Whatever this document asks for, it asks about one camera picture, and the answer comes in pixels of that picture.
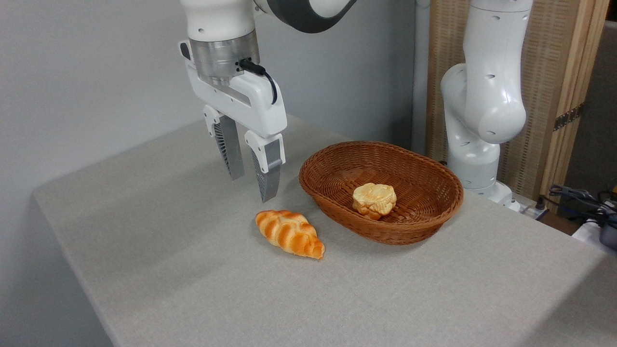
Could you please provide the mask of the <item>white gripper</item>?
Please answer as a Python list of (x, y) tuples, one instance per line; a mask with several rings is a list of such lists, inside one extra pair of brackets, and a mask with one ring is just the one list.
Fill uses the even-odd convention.
[(274, 79), (253, 72), (232, 77), (228, 86), (207, 83), (198, 76), (189, 41), (179, 42), (179, 51), (192, 90), (203, 107), (208, 133), (216, 140), (232, 180), (245, 175), (236, 121), (249, 129), (245, 142), (251, 148), (262, 202), (274, 198), (286, 162), (282, 134), (287, 114), (282, 92)]

